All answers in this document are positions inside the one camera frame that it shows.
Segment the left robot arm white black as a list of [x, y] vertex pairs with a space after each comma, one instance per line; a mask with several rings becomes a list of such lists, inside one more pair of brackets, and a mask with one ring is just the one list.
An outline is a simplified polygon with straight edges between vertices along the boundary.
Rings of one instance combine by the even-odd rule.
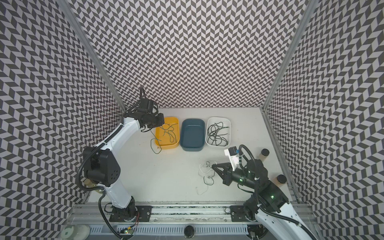
[[115, 155], [137, 131], [149, 132], [165, 123], [158, 104], [147, 97], [144, 87], [139, 91], [139, 99], [122, 114], [116, 129], [96, 146], [84, 149], [76, 175], [80, 190], [101, 191], [110, 199], [114, 216], [126, 222], [135, 221], [138, 210], [121, 182], [121, 167]]

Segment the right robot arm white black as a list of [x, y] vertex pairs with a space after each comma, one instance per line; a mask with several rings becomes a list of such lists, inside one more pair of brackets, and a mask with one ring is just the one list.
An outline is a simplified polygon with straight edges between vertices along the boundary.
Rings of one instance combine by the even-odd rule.
[[277, 240], [315, 240], [316, 235], [298, 216], [288, 197], [281, 190], [287, 182], [275, 184], [269, 180], [264, 161], [270, 155], [268, 149], [262, 149], [258, 157], [245, 145], [230, 147], [225, 150], [229, 162], [213, 164], [214, 170], [230, 186], [236, 183], [239, 189], [248, 187], [251, 196], [243, 204], [243, 212], [247, 221], [258, 222]]

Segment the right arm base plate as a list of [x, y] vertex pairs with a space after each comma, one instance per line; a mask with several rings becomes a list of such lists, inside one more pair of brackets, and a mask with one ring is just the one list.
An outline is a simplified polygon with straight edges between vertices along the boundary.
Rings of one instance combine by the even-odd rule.
[[255, 222], [255, 214], [245, 206], [230, 206], [232, 222]]

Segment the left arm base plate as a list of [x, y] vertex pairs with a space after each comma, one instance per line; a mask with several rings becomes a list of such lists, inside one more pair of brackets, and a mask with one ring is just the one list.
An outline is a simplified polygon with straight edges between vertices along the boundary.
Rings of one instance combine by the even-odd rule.
[[152, 206], [128, 206], [125, 209], [119, 209], [112, 207], [112, 213], [110, 215], [110, 222], [149, 222], [152, 214]]

